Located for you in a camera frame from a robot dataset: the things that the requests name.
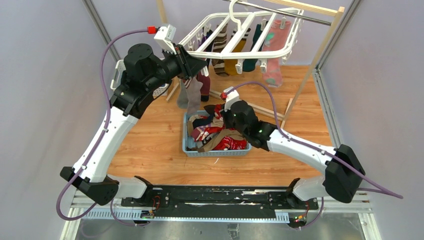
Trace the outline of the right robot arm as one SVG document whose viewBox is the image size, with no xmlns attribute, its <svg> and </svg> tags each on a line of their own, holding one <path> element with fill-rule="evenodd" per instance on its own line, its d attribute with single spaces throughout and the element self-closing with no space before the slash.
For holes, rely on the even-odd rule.
<svg viewBox="0 0 424 240">
<path fill-rule="evenodd" d="M 348 204 L 353 200 L 365 171 L 354 150 L 319 145 L 301 137 L 280 132 L 277 125 L 259 120 L 253 108 L 244 100 L 224 107 L 221 115 L 227 127 L 237 130 L 255 148 L 280 153 L 314 167 L 322 175 L 296 178 L 287 188 L 286 203 L 294 209 L 307 200 L 332 197 Z"/>
</svg>

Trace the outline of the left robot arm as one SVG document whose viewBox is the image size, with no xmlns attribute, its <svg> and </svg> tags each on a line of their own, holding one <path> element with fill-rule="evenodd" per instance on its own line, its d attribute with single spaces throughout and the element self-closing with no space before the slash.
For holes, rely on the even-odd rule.
<svg viewBox="0 0 424 240">
<path fill-rule="evenodd" d="M 182 45 L 173 48 L 175 53 L 165 53 L 164 59 L 154 55 L 146 43 L 129 48 L 120 84 L 106 105 L 103 126 L 81 158 L 60 172 L 63 179 L 100 206 L 127 197 L 143 207 L 153 202 L 154 193 L 145 180 L 108 176 L 107 171 L 126 135 L 155 100 L 154 91 L 175 77 L 190 80 L 207 66 L 206 60 L 191 56 Z"/>
</svg>

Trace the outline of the grey sock orange cuff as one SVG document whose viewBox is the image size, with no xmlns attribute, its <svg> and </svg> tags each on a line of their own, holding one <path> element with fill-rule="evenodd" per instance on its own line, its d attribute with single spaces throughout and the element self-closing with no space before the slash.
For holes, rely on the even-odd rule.
<svg viewBox="0 0 424 240">
<path fill-rule="evenodd" d="M 201 88 L 203 86 L 202 82 L 199 82 L 196 77 L 193 77 L 191 80 L 187 80 L 185 84 L 185 89 L 187 93 L 187 113 L 193 114 L 199 110 L 201 105 Z"/>
</svg>

